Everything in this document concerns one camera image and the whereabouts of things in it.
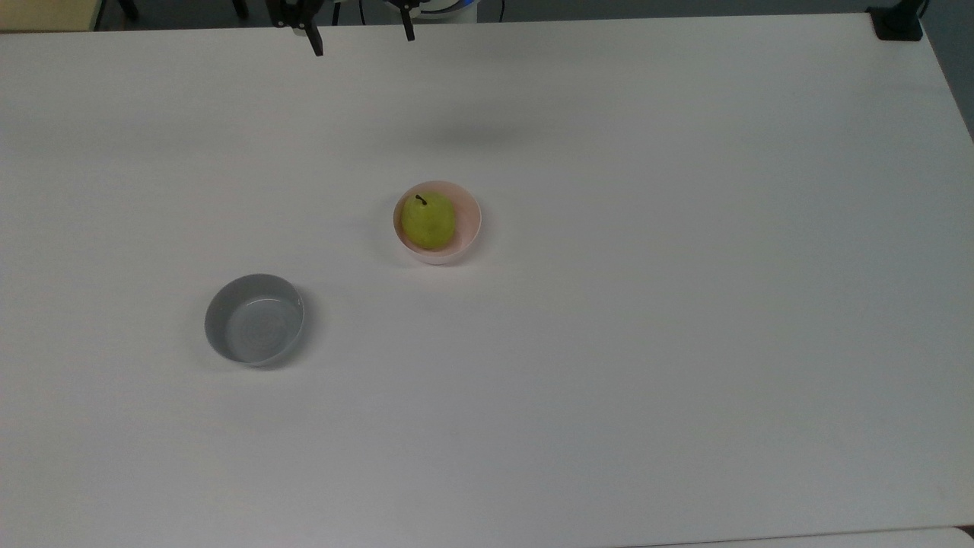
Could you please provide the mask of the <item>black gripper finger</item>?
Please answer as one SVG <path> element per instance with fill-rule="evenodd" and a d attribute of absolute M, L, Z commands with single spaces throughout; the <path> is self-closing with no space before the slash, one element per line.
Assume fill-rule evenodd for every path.
<path fill-rule="evenodd" d="M 323 55 L 323 41 L 314 18 L 324 1 L 272 1 L 271 22 L 274 27 L 289 27 L 306 36 L 314 55 Z"/>
<path fill-rule="evenodd" d="M 399 18 L 401 20 L 401 24 L 403 25 L 403 30 L 405 32 L 407 41 L 415 41 L 416 34 L 412 21 L 412 11 L 417 9 L 418 2 L 410 0 L 386 0 L 385 4 L 389 5 L 390 9 L 393 9 L 399 13 Z"/>

